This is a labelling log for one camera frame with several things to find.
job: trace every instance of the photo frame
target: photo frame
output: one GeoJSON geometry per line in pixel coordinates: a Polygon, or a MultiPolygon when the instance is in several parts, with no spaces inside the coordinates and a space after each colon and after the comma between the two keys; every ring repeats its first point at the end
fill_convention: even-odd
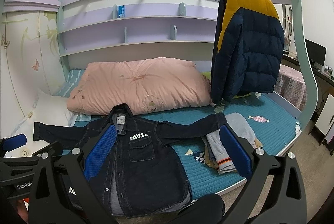
{"type": "Polygon", "coordinates": [[[331,77],[333,74],[333,68],[328,65],[325,65],[324,74],[331,77]]]}

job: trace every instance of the shirt collar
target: shirt collar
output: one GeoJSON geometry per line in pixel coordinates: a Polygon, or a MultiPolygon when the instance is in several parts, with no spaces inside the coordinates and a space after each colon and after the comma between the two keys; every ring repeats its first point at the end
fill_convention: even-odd
{"type": "Polygon", "coordinates": [[[138,132],[139,130],[138,130],[138,126],[135,120],[135,116],[133,115],[131,109],[126,103],[119,104],[118,106],[114,106],[113,109],[111,109],[101,129],[106,127],[106,125],[110,122],[111,124],[114,124],[112,120],[112,116],[114,114],[124,114],[124,113],[126,114],[126,118],[125,118],[125,124],[124,124],[124,128],[122,131],[122,135],[124,135],[126,131],[138,132]]]}

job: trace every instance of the blue gripper pad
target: blue gripper pad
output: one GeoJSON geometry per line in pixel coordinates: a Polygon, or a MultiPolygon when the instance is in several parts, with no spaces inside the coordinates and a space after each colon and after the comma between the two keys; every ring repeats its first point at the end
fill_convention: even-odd
{"type": "Polygon", "coordinates": [[[86,157],[83,174],[85,175],[87,181],[89,181],[91,177],[96,176],[100,171],[103,162],[116,141],[116,137],[116,127],[114,125],[110,125],[86,157]]]}
{"type": "Polygon", "coordinates": [[[5,139],[4,143],[2,144],[2,148],[4,151],[10,152],[16,148],[26,145],[26,143],[27,137],[21,133],[17,136],[5,139]]]}
{"type": "Polygon", "coordinates": [[[231,131],[223,125],[219,138],[240,176],[249,180],[252,176],[252,162],[231,131]]]}

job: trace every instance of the floor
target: floor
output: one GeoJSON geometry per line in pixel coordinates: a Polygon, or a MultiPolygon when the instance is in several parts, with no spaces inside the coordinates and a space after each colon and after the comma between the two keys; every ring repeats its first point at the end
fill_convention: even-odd
{"type": "MultiPolygon", "coordinates": [[[[334,159],[330,156],[325,146],[319,146],[319,142],[315,138],[317,135],[314,131],[310,135],[308,134],[312,128],[313,123],[310,122],[290,150],[296,155],[303,176],[307,198],[308,221],[322,206],[334,186],[334,159]]],[[[251,216],[257,215],[261,210],[267,197],[271,181],[272,176],[267,178],[266,184],[251,216]]],[[[222,196],[226,209],[232,205],[241,189],[242,186],[222,196]]],[[[117,220],[120,224],[164,224],[175,216],[176,213],[168,213],[135,219],[118,218],[117,220]]]]}

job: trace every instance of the blue box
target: blue box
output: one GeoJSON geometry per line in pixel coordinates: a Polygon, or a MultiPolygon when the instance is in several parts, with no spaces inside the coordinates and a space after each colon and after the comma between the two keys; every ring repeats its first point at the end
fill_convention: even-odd
{"type": "Polygon", "coordinates": [[[125,6],[118,6],[118,18],[125,17],[125,6]]]}

